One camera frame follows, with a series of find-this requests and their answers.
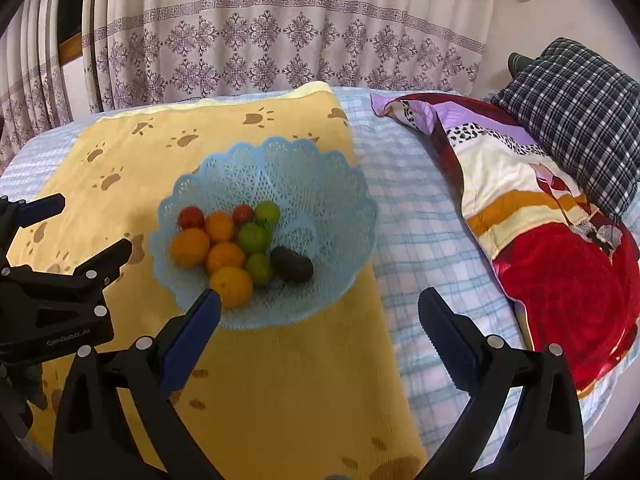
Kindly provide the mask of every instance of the folded blanket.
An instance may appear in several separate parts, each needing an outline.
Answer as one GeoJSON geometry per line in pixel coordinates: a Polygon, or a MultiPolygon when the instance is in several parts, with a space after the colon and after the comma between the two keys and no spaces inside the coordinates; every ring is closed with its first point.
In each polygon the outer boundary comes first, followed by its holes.
{"type": "MultiPolygon", "coordinates": [[[[155,335],[180,314],[153,276],[146,242],[176,178],[212,152],[271,136],[310,138],[354,163],[338,100],[315,83],[261,102],[163,105],[88,127],[40,195],[61,192],[65,211],[21,230],[9,259],[71,272],[126,236],[134,251],[105,290],[115,338],[102,351],[155,335]]],[[[53,410],[72,357],[44,365],[53,410]]],[[[143,458],[162,467],[128,394],[123,407],[143,458]]],[[[303,322],[236,332],[219,328],[175,409],[226,478],[411,479],[426,457],[402,391],[370,264],[334,305],[303,322]]],[[[54,411],[34,413],[31,435],[50,450],[54,411]]]]}
{"type": "Polygon", "coordinates": [[[372,96],[374,111],[431,134],[461,211],[514,300],[530,348],[562,346],[578,392],[611,370],[637,335],[638,247],[623,224],[500,108],[444,94],[372,96]]]}

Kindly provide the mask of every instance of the yellow orange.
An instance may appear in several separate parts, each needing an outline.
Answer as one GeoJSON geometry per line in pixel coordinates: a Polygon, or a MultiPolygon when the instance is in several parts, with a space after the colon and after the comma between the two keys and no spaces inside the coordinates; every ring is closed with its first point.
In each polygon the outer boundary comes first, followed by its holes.
{"type": "Polygon", "coordinates": [[[236,224],[224,211],[214,211],[205,219],[204,230],[214,244],[230,242],[236,235],[236,224]]]}
{"type": "Polygon", "coordinates": [[[214,245],[207,253],[205,265],[207,274],[211,276],[222,267],[242,267],[246,260],[246,254],[233,242],[222,242],[214,245]]]}
{"type": "Polygon", "coordinates": [[[180,267],[195,267],[204,262],[209,247],[206,232],[197,228],[185,229],[171,242],[171,259],[180,267]]]}
{"type": "Polygon", "coordinates": [[[223,310],[239,308],[249,303],[254,282],[249,273],[239,267],[222,267],[213,273],[209,286],[220,295],[223,310]]]}

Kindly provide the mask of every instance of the purple fabric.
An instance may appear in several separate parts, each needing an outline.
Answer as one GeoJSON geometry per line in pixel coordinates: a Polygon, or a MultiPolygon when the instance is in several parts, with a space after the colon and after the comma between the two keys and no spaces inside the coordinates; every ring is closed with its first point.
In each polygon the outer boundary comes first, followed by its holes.
{"type": "MultiPolygon", "coordinates": [[[[388,98],[371,94],[371,107],[375,114],[380,117],[386,115],[386,107],[389,103],[396,100],[401,101],[402,98],[388,98]]],[[[453,102],[436,105],[417,100],[408,100],[407,102],[409,103],[409,108],[414,112],[415,125],[426,134],[430,134],[433,131],[437,115],[445,131],[460,126],[460,124],[476,123],[484,128],[495,130],[499,134],[511,137],[521,146],[538,145],[523,127],[499,123],[453,102]]]]}

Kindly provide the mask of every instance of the mattress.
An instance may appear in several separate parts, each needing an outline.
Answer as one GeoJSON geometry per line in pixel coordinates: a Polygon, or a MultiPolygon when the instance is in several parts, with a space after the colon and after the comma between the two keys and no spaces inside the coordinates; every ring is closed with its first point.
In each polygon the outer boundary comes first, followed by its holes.
{"type": "MultiPolygon", "coordinates": [[[[510,304],[457,211],[429,139],[391,118],[377,118],[365,89],[334,88],[334,92],[349,118],[357,162],[380,207],[374,272],[402,383],[431,456],[462,413],[468,395],[454,387],[421,329],[417,316],[420,291],[434,286],[456,313],[469,316],[483,333],[500,334],[516,348],[524,348],[524,342],[510,304]]],[[[279,93],[220,100],[257,100],[279,93]]],[[[11,200],[35,198],[82,130],[99,117],[116,113],[74,121],[31,139],[0,177],[0,194],[11,200]]],[[[640,242],[640,198],[636,197],[624,220],[640,242]]],[[[581,399],[585,435],[604,411],[617,378],[639,352],[636,340],[620,364],[581,399]]],[[[518,396],[519,391],[513,389],[477,466],[493,461],[518,396]]]]}

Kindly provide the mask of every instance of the black and white checkered pillow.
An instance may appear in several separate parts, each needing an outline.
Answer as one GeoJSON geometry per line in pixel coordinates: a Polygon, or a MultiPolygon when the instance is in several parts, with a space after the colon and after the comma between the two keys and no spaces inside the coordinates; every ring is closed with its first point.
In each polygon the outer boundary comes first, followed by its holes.
{"type": "Polygon", "coordinates": [[[492,103],[620,221],[640,178],[640,83],[577,41],[558,38],[492,103]]]}

